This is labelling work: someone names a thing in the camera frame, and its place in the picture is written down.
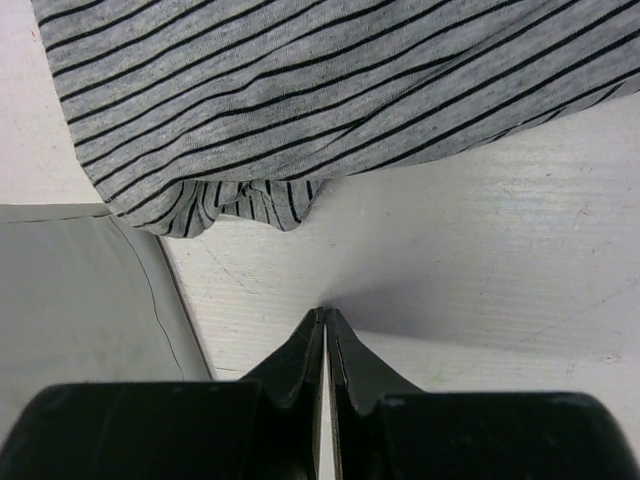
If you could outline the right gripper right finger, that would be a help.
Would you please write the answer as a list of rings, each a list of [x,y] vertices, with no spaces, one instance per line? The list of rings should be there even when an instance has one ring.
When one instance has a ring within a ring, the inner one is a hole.
[[[636,479],[618,422],[578,392],[420,389],[324,313],[339,479]]]

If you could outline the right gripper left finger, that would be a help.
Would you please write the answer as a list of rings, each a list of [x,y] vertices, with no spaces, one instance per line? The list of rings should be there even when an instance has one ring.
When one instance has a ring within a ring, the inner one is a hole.
[[[315,479],[324,321],[235,381],[59,384],[24,408],[5,479]]]

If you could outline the plain grey underwear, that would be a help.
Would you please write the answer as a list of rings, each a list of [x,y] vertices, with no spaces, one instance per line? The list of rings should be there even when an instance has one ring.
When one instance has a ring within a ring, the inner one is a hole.
[[[1,429],[55,384],[205,381],[162,241],[97,204],[1,208]]]

